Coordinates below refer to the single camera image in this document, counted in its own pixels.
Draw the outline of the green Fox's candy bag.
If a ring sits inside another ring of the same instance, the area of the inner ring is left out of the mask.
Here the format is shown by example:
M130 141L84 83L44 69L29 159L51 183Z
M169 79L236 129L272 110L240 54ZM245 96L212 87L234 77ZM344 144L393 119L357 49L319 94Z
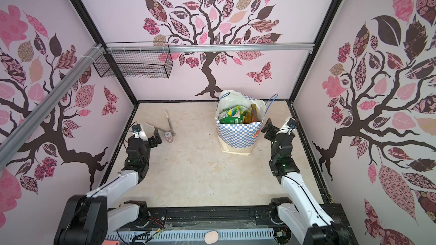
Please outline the green Fox's candy bag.
M246 107L237 105L219 113L218 120L220 124L242 124L246 111Z

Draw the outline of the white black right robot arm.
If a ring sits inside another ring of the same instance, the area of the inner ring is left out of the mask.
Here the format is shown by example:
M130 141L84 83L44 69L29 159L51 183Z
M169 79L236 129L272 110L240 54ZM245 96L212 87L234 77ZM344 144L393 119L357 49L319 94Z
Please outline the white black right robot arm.
M316 201L292 159L296 125L293 118L286 119L281 127L274 126L268 119L261 129L271 142L270 171L288 193L287 197L271 200L271 219L287 226L293 245L349 245L348 230L335 222Z

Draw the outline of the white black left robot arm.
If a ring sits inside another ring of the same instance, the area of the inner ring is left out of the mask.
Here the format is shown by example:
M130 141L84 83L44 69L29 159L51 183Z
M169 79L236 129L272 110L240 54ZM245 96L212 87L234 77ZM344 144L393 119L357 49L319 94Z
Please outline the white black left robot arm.
M149 170L151 149L162 143L157 130L152 137L134 130L128 139L127 158L118 176L85 195L74 195L66 203L54 237L56 245L101 245L107 234L138 221L147 225L151 215L145 201L110 206L141 183Z

